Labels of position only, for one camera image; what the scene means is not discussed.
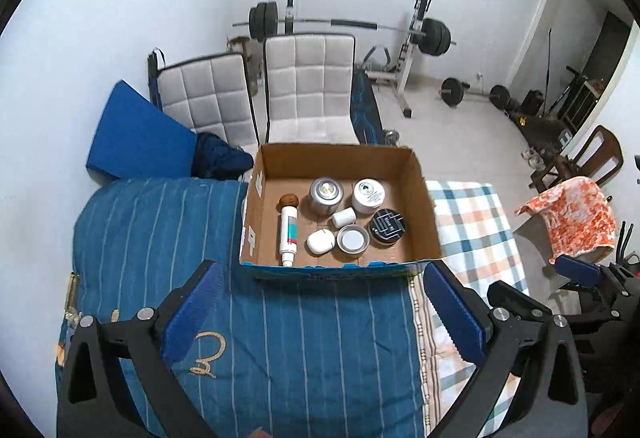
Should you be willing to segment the person's hand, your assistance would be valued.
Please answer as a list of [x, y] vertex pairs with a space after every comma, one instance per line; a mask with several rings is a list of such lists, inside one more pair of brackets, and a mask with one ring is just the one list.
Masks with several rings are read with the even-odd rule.
[[265, 429], [258, 428], [254, 429], [248, 438], [272, 438], [269, 432], [266, 432]]

